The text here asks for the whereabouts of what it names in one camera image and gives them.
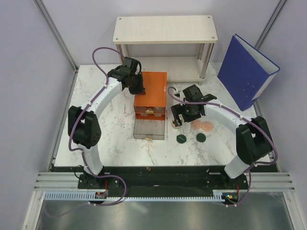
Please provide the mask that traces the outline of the gold round jar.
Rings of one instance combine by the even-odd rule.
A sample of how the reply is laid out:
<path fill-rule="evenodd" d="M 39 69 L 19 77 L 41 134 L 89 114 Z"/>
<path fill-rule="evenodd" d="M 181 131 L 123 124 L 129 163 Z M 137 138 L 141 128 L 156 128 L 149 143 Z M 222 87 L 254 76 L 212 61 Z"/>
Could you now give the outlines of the gold round jar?
<path fill-rule="evenodd" d="M 175 121 L 173 120 L 173 121 L 172 121 L 172 128 L 174 128 L 174 129 L 180 129 L 181 126 L 177 126 L 177 125 L 175 124 Z"/>

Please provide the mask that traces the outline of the orange drawer box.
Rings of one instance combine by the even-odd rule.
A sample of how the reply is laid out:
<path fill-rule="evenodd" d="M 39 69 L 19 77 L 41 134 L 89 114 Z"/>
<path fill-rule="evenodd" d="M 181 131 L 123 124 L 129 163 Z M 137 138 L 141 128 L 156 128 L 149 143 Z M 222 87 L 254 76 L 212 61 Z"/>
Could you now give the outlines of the orange drawer box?
<path fill-rule="evenodd" d="M 133 106 L 159 106 L 166 108 L 167 73 L 144 71 L 142 76 L 146 94 L 135 95 Z M 165 115 L 166 111 L 164 114 L 135 113 L 136 119 L 145 120 L 165 120 Z"/>

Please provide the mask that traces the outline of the dark green lid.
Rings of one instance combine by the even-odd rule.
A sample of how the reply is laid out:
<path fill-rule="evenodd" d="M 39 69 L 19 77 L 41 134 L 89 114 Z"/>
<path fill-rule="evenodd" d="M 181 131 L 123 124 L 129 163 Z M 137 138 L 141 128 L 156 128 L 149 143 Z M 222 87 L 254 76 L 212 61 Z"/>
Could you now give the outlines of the dark green lid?
<path fill-rule="evenodd" d="M 196 135 L 196 140 L 200 143 L 203 143 L 206 141 L 206 136 L 203 133 L 198 133 Z"/>
<path fill-rule="evenodd" d="M 185 135 L 180 134 L 180 135 L 177 135 L 176 140 L 179 144 L 183 144 L 187 141 L 187 138 Z"/>

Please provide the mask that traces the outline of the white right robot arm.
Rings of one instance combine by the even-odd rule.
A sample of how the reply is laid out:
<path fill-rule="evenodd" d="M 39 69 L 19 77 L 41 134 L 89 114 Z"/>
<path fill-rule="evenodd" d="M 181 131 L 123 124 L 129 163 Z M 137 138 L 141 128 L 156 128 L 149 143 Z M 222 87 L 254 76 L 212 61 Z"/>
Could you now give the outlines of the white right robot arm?
<path fill-rule="evenodd" d="M 219 181 L 222 187 L 232 188 L 237 183 L 238 176 L 262 164 L 260 159 L 270 152 L 274 153 L 274 159 L 269 164 L 276 163 L 278 153 L 267 122 L 262 116 L 253 118 L 241 115 L 223 105 L 216 96 L 202 94 L 196 85 L 183 90 L 183 99 L 180 98 L 180 92 L 173 86 L 168 87 L 167 93 L 177 101 L 177 104 L 171 106 L 175 127 L 207 116 L 223 124 L 235 134 L 236 156 L 225 166 L 225 173 L 220 176 Z"/>

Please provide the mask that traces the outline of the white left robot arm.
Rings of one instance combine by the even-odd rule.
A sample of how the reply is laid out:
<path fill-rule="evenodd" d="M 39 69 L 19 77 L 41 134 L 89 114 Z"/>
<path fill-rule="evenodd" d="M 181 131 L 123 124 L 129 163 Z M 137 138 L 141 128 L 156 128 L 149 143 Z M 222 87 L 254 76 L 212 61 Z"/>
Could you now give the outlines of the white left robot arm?
<path fill-rule="evenodd" d="M 103 164 L 99 157 L 98 142 L 102 131 L 99 117 L 108 104 L 125 88 L 131 94 L 145 94 L 140 61 L 125 57 L 120 66 L 106 73 L 104 83 L 86 102 L 71 106 L 68 111 L 69 150 L 82 152 L 85 171 L 90 174 L 89 184 L 101 188 L 105 176 L 100 174 Z"/>

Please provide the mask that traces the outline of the pink powder puff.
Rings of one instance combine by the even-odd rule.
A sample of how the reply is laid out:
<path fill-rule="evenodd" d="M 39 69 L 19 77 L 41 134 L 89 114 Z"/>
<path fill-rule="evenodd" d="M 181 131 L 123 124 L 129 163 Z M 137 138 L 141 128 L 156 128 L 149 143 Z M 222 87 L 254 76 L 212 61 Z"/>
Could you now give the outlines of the pink powder puff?
<path fill-rule="evenodd" d="M 203 122 L 201 128 L 204 132 L 211 132 L 213 130 L 213 124 L 211 122 Z"/>
<path fill-rule="evenodd" d="M 202 127 L 202 122 L 200 120 L 194 120 L 191 122 L 191 127 L 198 130 Z"/>

